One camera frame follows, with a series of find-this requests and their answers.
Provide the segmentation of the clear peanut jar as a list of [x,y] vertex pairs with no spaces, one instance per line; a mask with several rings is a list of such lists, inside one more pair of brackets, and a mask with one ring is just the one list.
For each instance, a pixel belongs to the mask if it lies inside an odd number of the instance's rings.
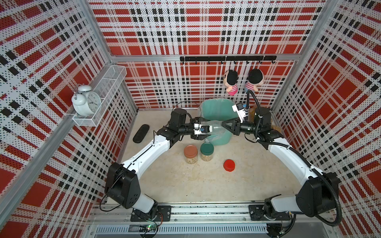
[[228,130],[222,126],[222,121],[209,121],[209,134],[220,135],[226,133]]

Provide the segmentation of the green lid peanut jar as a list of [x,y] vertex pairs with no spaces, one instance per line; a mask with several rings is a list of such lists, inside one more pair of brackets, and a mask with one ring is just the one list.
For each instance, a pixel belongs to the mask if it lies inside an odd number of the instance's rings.
[[214,146],[213,144],[209,143],[209,142],[205,142],[201,145],[200,147],[200,156],[201,156],[201,159],[203,161],[210,161],[212,160],[213,158],[213,154],[214,154]]

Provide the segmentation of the red jar lid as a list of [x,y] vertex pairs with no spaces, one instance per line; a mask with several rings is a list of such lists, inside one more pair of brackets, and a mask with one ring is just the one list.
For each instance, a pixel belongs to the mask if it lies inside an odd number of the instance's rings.
[[235,170],[236,168],[236,164],[233,160],[231,159],[227,159],[224,163],[223,163],[223,168],[224,170],[228,171],[228,172],[232,172]]

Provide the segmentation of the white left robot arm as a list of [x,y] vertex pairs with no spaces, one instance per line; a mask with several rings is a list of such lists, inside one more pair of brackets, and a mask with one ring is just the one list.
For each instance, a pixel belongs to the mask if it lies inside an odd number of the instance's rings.
[[168,123],[154,133],[153,140],[147,146],[124,163],[112,164],[107,173],[105,197],[126,209],[133,208],[154,219],[158,213],[158,203],[140,189],[140,178],[144,172],[183,136],[204,140],[215,132],[210,121],[202,117],[190,119],[186,123],[188,116],[186,110],[174,109]]

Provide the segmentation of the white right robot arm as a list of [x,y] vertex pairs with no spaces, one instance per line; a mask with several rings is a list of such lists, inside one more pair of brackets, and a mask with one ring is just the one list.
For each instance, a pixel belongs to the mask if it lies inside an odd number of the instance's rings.
[[258,108],[253,122],[245,120],[248,110],[241,104],[234,105],[232,110],[238,116],[222,122],[222,126],[234,135],[254,135],[256,142],[275,155],[302,186],[297,194],[267,198],[265,215],[273,219],[280,213],[291,212],[316,217],[332,227],[338,226],[342,220],[342,210],[337,175],[325,173],[308,162],[279,131],[272,129],[269,109]]

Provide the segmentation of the tan teddy bear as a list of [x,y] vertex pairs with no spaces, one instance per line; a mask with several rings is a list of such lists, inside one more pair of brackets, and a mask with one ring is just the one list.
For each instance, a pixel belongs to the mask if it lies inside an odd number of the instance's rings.
[[[249,108],[249,112],[248,112],[248,121],[249,122],[253,122],[254,121],[255,115],[256,115],[256,112],[255,112],[256,108],[257,108],[257,105],[253,105],[252,107]],[[274,130],[277,130],[280,133],[282,133],[281,127],[279,127],[275,123],[273,117],[271,116],[270,118],[271,118],[271,128],[274,129]]]

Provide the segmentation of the orange lid peanut jar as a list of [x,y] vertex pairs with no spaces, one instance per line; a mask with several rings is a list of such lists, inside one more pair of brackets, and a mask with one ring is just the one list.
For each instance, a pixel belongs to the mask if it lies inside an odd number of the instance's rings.
[[198,149],[194,145],[187,145],[184,150],[185,161],[188,164],[195,164],[198,161]]

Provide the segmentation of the pink striped hanging doll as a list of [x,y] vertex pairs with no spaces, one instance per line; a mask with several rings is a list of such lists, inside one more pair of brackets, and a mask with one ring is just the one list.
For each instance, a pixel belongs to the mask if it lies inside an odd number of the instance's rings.
[[234,96],[238,92],[237,87],[238,73],[234,70],[227,70],[224,74],[223,84],[226,87],[226,92],[230,96]]

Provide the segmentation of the blue striped hanging doll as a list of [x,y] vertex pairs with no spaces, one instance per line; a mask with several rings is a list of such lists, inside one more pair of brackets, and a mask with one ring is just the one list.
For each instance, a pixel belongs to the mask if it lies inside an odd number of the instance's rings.
[[247,82],[245,84],[245,92],[249,90],[253,92],[259,92],[259,86],[264,83],[264,74],[260,69],[252,69],[249,72]]

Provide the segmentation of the white twin-bell alarm clock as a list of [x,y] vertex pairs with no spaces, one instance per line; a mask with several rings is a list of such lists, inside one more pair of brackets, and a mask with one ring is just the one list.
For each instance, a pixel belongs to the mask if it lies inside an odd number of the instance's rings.
[[80,85],[71,98],[74,110],[83,117],[94,115],[101,106],[101,97],[90,85]]

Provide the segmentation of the black wall hook rail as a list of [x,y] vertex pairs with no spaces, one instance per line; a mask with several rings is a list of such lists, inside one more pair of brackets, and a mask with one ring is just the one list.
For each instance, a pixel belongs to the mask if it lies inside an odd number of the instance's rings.
[[180,62],[226,62],[226,61],[276,61],[277,56],[187,56],[180,57]]

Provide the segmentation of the metal base rail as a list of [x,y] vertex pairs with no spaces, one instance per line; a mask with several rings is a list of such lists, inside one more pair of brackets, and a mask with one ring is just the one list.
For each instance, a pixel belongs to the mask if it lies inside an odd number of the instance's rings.
[[163,224],[155,238],[330,238],[334,231],[316,218],[283,212],[271,219],[264,204],[243,202],[160,203],[157,216],[102,205],[91,212],[85,238],[141,238],[141,225]]

